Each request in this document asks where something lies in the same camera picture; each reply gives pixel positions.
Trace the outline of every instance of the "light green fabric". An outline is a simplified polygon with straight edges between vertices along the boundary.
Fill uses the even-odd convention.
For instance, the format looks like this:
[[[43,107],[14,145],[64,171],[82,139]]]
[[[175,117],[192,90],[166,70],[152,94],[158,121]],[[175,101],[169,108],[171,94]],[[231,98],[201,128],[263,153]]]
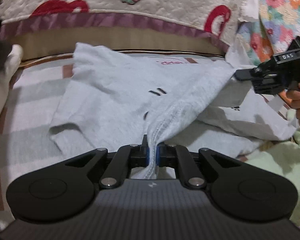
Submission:
[[[298,190],[298,203],[290,220],[300,226],[300,131],[295,135],[296,141],[282,142],[272,148],[251,154],[246,163],[271,171],[289,179]]]

